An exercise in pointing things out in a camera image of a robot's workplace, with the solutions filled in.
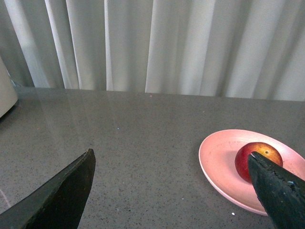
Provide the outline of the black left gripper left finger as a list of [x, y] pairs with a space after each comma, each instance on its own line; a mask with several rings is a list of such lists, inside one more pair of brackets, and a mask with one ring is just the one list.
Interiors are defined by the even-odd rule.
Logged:
[[95, 172], [94, 151], [88, 149], [22, 201], [0, 215], [2, 229], [76, 229]]

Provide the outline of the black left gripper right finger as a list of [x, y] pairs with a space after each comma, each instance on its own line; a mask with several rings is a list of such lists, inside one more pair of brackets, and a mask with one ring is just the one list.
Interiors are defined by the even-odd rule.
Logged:
[[276, 229], [305, 227], [305, 181], [252, 152], [248, 171], [256, 195]]

